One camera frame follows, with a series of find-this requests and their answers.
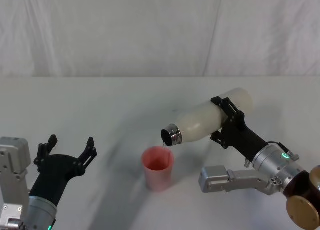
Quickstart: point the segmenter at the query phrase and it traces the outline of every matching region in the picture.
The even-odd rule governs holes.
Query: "cable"
[[[288,153],[290,150],[286,148],[281,142],[276,141],[267,141],[267,143],[274,143],[277,144],[285,153]]]

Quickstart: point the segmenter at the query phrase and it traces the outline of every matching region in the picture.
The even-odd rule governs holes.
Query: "bottle mouth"
[[[182,143],[182,134],[179,128],[174,124],[170,124],[161,130],[161,138],[167,146],[174,146]]]

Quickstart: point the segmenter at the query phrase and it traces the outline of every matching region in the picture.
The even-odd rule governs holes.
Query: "white curtain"
[[[0,76],[320,73],[320,0],[0,0]]]

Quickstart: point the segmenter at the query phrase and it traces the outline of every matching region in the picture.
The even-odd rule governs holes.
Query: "pink cup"
[[[167,147],[153,146],[141,157],[146,184],[153,191],[163,191],[171,184],[171,172],[175,157]]]

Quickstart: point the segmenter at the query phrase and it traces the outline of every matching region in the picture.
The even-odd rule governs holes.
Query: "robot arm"
[[[57,142],[52,135],[48,143],[39,145],[34,163],[40,175],[29,193],[25,179],[31,162],[28,142],[23,138],[0,138],[0,185],[4,199],[0,229],[52,229],[68,181],[84,175],[97,156],[92,137],[79,158],[50,155]]]
[[[245,166],[249,167],[252,163],[254,169],[232,171],[226,170],[224,166],[204,167],[199,177],[202,191],[255,188],[267,195],[280,191],[287,198],[286,208],[290,218],[298,226],[308,230],[319,227],[320,166],[308,173],[297,164],[298,155],[281,143],[277,143],[277,147],[260,138],[247,127],[245,114],[229,97],[217,96],[212,98],[211,102],[227,115],[226,119],[222,119],[215,114],[221,119],[221,131],[212,133],[211,139],[225,149],[233,146],[245,157]],[[183,139],[183,132],[192,128],[191,125],[181,125],[182,129],[175,127],[179,130],[179,137]],[[175,139],[177,131],[167,129],[170,128],[165,128],[161,133],[164,142],[174,142],[167,139]]]
[[[25,139],[0,138],[0,186],[3,196],[0,229],[17,229],[20,218],[28,211],[26,174],[30,163],[29,146]]]

